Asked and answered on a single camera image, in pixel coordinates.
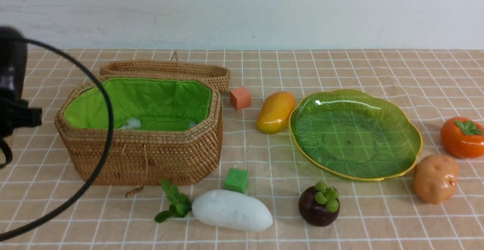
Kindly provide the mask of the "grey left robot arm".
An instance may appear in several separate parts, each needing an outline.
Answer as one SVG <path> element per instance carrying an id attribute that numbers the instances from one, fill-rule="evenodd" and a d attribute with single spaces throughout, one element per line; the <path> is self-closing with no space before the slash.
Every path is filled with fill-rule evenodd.
<path id="1" fill-rule="evenodd" d="M 41 126 L 43 110 L 29 107 L 29 102 L 22 99 L 28 53 L 24 36 L 10 26 L 2 26 L 0 36 L 0 136 L 5 155 L 1 168 L 5 168 L 13 159 L 5 138 L 18 128 Z"/>

